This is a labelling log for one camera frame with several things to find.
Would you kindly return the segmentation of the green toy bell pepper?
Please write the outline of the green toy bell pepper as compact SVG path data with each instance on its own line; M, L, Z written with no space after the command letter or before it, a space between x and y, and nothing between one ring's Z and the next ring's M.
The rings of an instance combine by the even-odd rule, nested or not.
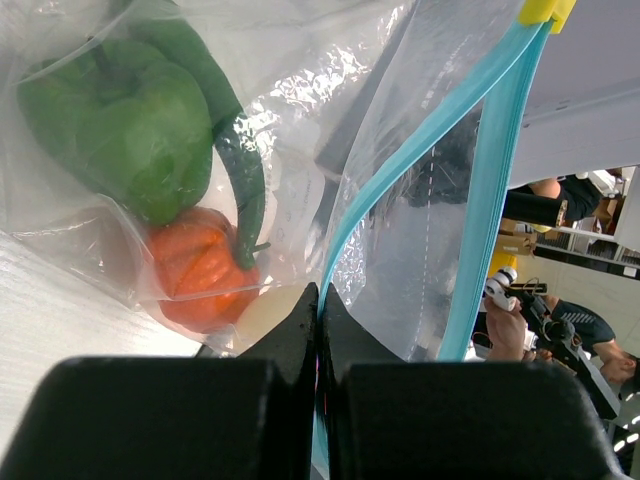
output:
M204 196L213 127L194 76L157 48L106 40L33 65L17 101L38 145L89 190L162 226Z

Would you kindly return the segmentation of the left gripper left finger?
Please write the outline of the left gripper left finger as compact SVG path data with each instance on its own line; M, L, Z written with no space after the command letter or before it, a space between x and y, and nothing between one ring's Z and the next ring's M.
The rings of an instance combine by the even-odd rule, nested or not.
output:
M318 288L313 282L303 286L292 312L234 361L236 384L255 389L273 373L292 389L315 387Z

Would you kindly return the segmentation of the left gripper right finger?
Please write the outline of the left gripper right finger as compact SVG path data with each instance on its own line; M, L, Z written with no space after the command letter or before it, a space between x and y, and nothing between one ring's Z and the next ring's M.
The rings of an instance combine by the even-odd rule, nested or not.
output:
M406 364L349 313L334 285L327 290L321 326L321 371L326 390L351 383L376 389L384 384L385 375Z

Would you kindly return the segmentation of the green toy chili pepper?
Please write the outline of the green toy chili pepper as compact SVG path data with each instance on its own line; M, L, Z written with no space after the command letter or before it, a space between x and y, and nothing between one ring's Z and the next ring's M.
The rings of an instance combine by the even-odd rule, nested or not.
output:
M266 208L262 158L244 112L225 73L198 33L182 19L139 20L130 35L157 48L168 60L187 70L198 83L208 106L214 147L228 174L237 209L234 259L249 270Z

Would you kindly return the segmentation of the white toy egg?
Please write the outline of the white toy egg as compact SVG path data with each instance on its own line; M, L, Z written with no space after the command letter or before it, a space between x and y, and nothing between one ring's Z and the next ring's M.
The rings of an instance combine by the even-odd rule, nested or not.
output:
M234 351L243 353L279 325L301 297L303 285L273 287L259 295L235 324Z

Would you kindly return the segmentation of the orange toy pumpkin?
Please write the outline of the orange toy pumpkin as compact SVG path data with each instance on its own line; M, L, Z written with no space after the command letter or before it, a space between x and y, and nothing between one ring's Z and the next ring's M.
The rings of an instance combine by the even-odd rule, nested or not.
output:
M170 321L198 334L236 323L259 296L259 270L240 268L236 229L219 211L193 207L151 231L148 248Z

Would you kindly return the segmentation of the clear zip top bag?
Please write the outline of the clear zip top bag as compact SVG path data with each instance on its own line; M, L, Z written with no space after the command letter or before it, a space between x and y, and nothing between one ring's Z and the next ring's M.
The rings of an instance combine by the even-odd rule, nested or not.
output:
M328 460L316 333L327 290L406 359L429 326L459 358L479 303L517 127L569 1L5 1L1 230L48 264L213 349L212 358L76 356L36 389L5 479L305 479ZM235 324L168 320L153 226L38 145L17 101L30 68L139 20L186 21L229 80L262 158L259 295L315 283L312 390L235 383Z

